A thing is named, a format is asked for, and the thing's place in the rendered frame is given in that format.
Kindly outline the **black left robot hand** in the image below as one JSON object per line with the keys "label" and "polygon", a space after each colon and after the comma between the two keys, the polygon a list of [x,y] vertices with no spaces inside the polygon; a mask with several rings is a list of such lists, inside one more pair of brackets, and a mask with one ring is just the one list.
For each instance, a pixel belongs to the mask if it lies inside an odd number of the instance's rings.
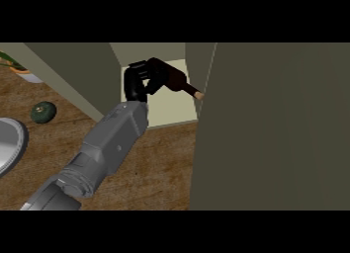
{"label": "black left robot hand", "polygon": [[124,71],[124,94],[129,101],[147,102],[167,85],[172,78],[170,66],[158,58],[138,61]]}

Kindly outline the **dark green round vegetable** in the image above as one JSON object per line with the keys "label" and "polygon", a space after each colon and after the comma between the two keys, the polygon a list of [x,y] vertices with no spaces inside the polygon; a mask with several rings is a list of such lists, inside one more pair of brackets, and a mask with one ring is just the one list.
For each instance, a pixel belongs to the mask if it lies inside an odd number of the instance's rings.
{"label": "dark green round vegetable", "polygon": [[49,101],[43,101],[33,107],[31,120],[37,124],[46,124],[53,120],[56,114],[58,114],[56,105]]}

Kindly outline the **potted green plant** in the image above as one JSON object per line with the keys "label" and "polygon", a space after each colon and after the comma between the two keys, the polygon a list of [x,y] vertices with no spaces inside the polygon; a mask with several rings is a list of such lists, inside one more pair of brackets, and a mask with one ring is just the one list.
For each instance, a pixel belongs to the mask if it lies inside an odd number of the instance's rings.
{"label": "potted green plant", "polygon": [[12,71],[31,83],[40,84],[43,80],[36,76],[36,74],[22,66],[22,64],[12,58],[12,56],[0,51],[0,58],[6,60],[0,63],[0,66],[6,66]]}

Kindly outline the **dark red wine bottle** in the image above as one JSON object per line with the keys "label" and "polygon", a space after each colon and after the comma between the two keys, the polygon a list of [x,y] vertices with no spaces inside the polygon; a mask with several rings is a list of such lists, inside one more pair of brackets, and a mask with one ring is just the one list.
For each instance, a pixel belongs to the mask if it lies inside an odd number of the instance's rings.
{"label": "dark red wine bottle", "polygon": [[185,73],[166,63],[169,82],[166,86],[175,91],[184,91],[197,100],[204,98],[204,93],[188,83]]}

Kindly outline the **olive grey cabinet door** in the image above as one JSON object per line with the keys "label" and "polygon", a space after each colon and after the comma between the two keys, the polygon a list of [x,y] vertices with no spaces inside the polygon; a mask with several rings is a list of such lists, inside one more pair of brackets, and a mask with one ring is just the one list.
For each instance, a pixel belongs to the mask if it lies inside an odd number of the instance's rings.
{"label": "olive grey cabinet door", "polygon": [[218,46],[189,206],[350,210],[350,43]]}

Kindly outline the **grey round pan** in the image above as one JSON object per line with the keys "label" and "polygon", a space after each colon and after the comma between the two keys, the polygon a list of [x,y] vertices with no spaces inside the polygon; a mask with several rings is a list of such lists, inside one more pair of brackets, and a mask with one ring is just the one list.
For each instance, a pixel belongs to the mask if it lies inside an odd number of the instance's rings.
{"label": "grey round pan", "polygon": [[0,178],[18,165],[30,142],[30,132],[24,123],[12,118],[0,118]]}

